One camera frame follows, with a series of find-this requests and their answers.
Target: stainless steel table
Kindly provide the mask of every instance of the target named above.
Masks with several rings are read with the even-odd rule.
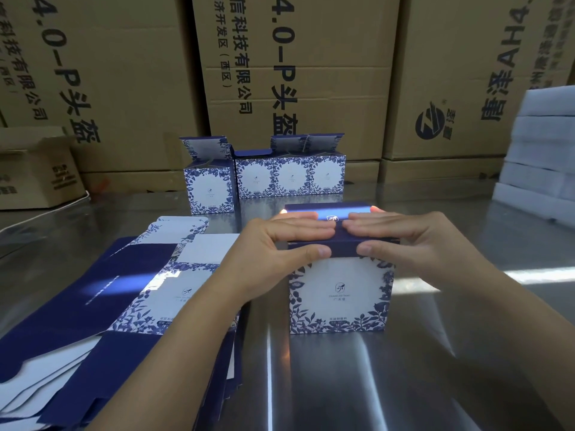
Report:
[[[444,212],[499,268],[575,322],[575,231],[491,202],[490,181],[346,186],[344,200]],[[238,232],[285,203],[250,199],[210,216],[208,233]],[[183,192],[109,195],[0,234],[0,336],[81,275],[114,239],[161,215],[188,215]],[[2,213],[0,224],[28,213]],[[489,313],[396,273],[385,333],[290,336],[282,282],[256,299],[241,388],[216,430],[561,429],[488,328]]]

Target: forearm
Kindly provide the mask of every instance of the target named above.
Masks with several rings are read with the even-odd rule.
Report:
[[[575,429],[575,327],[507,275],[493,279],[493,323],[507,354],[565,429]]]
[[[194,294],[90,431],[191,429],[221,341],[242,304],[219,287],[222,281],[214,273]]]

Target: right hand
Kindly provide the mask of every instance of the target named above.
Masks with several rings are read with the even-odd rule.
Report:
[[[343,221],[347,231],[363,237],[397,237],[409,245],[370,240],[357,247],[360,256],[370,256],[408,268],[437,289],[466,291],[478,295],[498,271],[445,217],[443,213],[401,215],[372,207],[371,213],[350,213]]]

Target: company logo on carton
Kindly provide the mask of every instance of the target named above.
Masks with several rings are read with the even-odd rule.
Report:
[[[437,135],[443,130],[444,125],[445,115],[443,114],[443,111],[440,108],[435,107],[435,104],[430,101],[429,107],[425,112],[421,112],[417,117],[417,121],[415,122],[415,133],[417,133],[421,139],[428,141],[437,137]]]

